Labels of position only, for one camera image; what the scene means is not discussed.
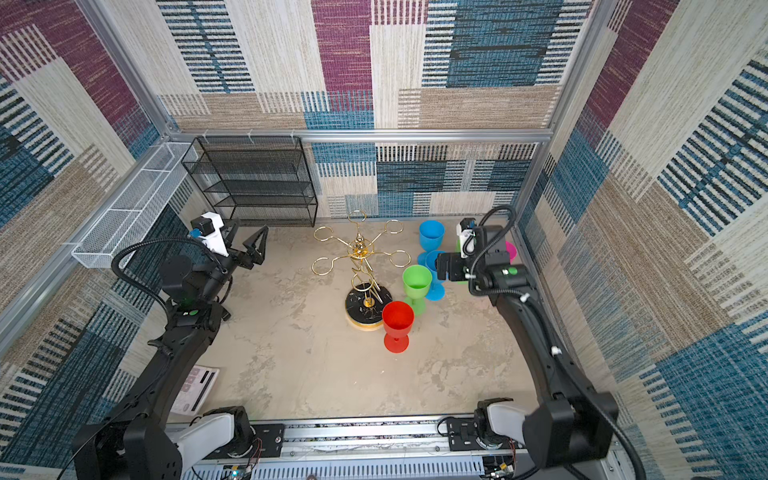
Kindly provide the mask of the red wine glass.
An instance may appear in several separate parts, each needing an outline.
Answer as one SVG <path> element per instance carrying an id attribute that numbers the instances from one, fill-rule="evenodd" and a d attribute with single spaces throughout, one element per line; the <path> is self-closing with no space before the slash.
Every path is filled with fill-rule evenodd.
<path id="1" fill-rule="evenodd" d="M 382 311 L 385 329 L 384 346 L 388 351 L 399 354 L 407 350 L 414 320 L 414 311 L 405 302 L 393 301 L 384 307 Z"/>

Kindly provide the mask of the blue wine glass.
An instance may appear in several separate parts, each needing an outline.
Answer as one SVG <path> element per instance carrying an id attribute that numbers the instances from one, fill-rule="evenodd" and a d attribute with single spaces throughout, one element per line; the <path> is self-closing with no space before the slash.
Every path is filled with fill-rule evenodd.
<path id="1" fill-rule="evenodd" d="M 427 253 L 425 257 L 425 266 L 432 275 L 429 292 L 426 295 L 426 299 L 432 302 L 437 302 L 445 297 L 445 288 L 443 281 L 438 278 L 437 272 L 437 259 L 441 254 L 440 250 L 434 250 Z"/>
<path id="2" fill-rule="evenodd" d="M 417 257 L 419 265 L 426 265 L 428 254 L 441 247 L 444 235 L 445 227 L 437 220 L 426 220 L 419 225 L 419 244 L 423 250 Z"/>

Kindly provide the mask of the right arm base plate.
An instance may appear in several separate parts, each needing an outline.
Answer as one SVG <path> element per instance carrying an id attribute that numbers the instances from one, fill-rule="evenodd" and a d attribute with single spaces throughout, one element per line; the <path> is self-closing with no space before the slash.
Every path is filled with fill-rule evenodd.
<path id="1" fill-rule="evenodd" d="M 521 441 L 494 432 L 484 418 L 445 416 L 437 423 L 437 433 L 448 440 L 451 451 L 525 447 Z"/>

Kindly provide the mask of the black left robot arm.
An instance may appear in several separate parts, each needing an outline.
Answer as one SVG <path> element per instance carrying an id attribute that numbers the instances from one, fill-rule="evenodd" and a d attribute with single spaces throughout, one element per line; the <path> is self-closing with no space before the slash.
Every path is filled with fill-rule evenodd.
<path id="1" fill-rule="evenodd" d="M 122 261 L 137 251 L 163 244 L 144 240 L 120 251 L 111 270 L 148 294 L 166 315 L 163 333 L 150 340 L 155 353 L 134 385 L 99 424 L 83 426 L 72 442 L 71 462 L 79 479 L 179 479 L 211 454 L 249 457 L 256 433 L 242 406 L 223 407 L 171 436 L 166 424 L 176 398 L 199 358 L 231 317 L 224 302 L 237 269 L 250 270 L 266 258 L 269 229 L 261 227 L 232 246 L 236 220 L 199 216 L 182 242 L 200 250 L 204 260 L 186 254 L 167 258 L 158 268 L 161 290 L 128 275 Z"/>

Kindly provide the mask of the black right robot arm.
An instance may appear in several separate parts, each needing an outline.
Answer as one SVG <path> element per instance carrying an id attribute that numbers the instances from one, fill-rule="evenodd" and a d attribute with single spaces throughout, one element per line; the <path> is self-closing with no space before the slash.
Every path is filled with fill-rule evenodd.
<path id="1" fill-rule="evenodd" d="M 515 220 L 509 205 L 494 207 L 481 219 L 462 219 L 459 251 L 441 253 L 436 260 L 439 279 L 466 282 L 470 295 L 489 299 L 503 317 L 531 372 L 539 402 L 530 413 L 517 412 L 509 400 L 480 402 L 475 411 L 479 441 L 495 445 L 508 439 L 523 445 L 533 463 L 523 473 L 525 479 L 557 467 L 580 477 L 576 464 L 606 458 L 612 442 L 618 441 L 636 478 L 646 478 L 639 453 L 618 424 L 615 397 L 597 391 L 574 362 L 530 272 L 512 265 L 506 236 Z"/>

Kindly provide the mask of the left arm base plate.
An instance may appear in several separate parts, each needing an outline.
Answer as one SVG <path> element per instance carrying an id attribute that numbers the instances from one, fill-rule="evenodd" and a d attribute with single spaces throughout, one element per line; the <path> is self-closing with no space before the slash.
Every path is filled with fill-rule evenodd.
<path id="1" fill-rule="evenodd" d="M 252 423 L 251 433 L 244 445 L 236 442 L 233 448 L 221 447 L 206 456 L 205 460 L 277 458 L 282 452 L 285 429 L 283 423 Z"/>

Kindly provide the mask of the pink wine glass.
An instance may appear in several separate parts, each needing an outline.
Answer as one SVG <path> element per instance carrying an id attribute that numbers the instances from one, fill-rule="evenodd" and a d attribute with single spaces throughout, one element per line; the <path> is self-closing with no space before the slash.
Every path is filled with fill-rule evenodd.
<path id="1" fill-rule="evenodd" d="M 517 254 L 518 254 L 517 248 L 511 242 L 509 242 L 509 241 L 505 242 L 505 248 L 506 248 L 506 251 L 507 251 L 507 253 L 509 255 L 509 261 L 513 262 L 514 259 L 517 257 Z"/>

